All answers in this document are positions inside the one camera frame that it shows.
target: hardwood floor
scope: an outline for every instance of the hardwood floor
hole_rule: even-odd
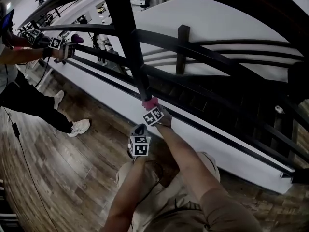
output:
[[[127,135],[133,124],[84,93],[74,84],[54,74],[45,94],[64,90],[59,110],[72,121],[92,120],[85,134],[70,138],[40,118],[12,111],[20,141],[34,182],[49,216],[59,232],[98,231],[108,215],[117,192],[115,175],[125,162]],[[4,109],[0,112],[2,147],[0,177],[7,199],[30,232],[54,232],[31,181],[24,155]],[[162,184],[167,186],[178,172],[164,141],[153,136],[150,157],[164,168]],[[260,221],[264,231],[296,231],[309,217],[309,189],[294,186],[278,195],[221,171],[224,187]]]

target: office chair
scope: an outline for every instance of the office chair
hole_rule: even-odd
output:
[[[141,5],[140,7],[144,10],[150,7],[150,0],[145,0],[145,4]]]

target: purple object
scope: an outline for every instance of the purple object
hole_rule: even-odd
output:
[[[72,43],[82,44],[84,43],[84,39],[82,37],[79,37],[78,34],[74,34],[71,37]]]

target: black pants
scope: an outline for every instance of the black pants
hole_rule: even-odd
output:
[[[54,97],[45,96],[18,71],[15,83],[10,83],[0,94],[0,106],[38,116],[57,130],[71,133],[72,122],[54,109]]]

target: khaki shorts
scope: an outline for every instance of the khaki shorts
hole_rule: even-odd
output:
[[[208,170],[220,181],[219,170],[215,164],[214,158],[205,152],[198,152],[197,154]],[[132,162],[127,162],[120,168],[116,175],[118,187],[122,185],[132,166]],[[157,181],[158,177],[155,172],[149,164],[146,164],[141,199],[145,197]],[[198,201],[194,197],[192,191],[184,183],[181,173],[175,176],[167,188],[164,188],[161,184],[156,185],[147,198],[136,207],[132,219],[133,231],[144,231],[149,223],[157,216],[177,208],[200,210]]]

